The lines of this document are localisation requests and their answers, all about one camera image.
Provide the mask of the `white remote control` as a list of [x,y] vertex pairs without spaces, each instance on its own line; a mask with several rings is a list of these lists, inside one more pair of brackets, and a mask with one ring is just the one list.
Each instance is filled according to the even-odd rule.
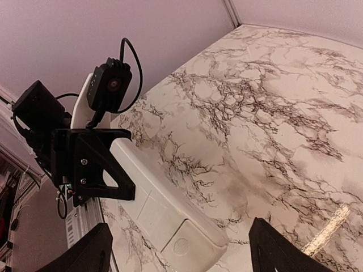
[[199,210],[127,138],[110,152],[136,186],[131,201],[114,200],[176,271],[208,271],[226,252],[225,231]]

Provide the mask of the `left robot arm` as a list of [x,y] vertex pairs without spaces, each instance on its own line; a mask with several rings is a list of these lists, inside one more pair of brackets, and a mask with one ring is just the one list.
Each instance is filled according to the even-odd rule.
[[72,129],[70,113],[39,80],[11,111],[17,131],[56,187],[69,184],[75,197],[135,199],[136,185],[110,152],[115,139],[131,138],[130,131]]

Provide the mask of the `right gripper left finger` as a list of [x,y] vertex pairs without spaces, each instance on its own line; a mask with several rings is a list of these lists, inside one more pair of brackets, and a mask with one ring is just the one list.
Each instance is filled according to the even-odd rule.
[[38,272],[107,272],[113,236],[106,223],[99,223],[59,258]]

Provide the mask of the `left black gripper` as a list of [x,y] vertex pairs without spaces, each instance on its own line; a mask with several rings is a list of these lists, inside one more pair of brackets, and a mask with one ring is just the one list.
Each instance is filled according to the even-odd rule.
[[54,129],[39,135],[37,159],[50,174],[52,183],[65,190],[74,207],[85,197],[133,201],[136,185],[111,153],[116,139],[131,140],[125,129],[75,129],[74,154],[71,129]]

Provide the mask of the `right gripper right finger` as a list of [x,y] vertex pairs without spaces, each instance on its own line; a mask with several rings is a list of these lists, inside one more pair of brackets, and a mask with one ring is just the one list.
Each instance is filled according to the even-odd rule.
[[248,236],[254,272],[331,271],[296,248],[263,218],[254,219]]

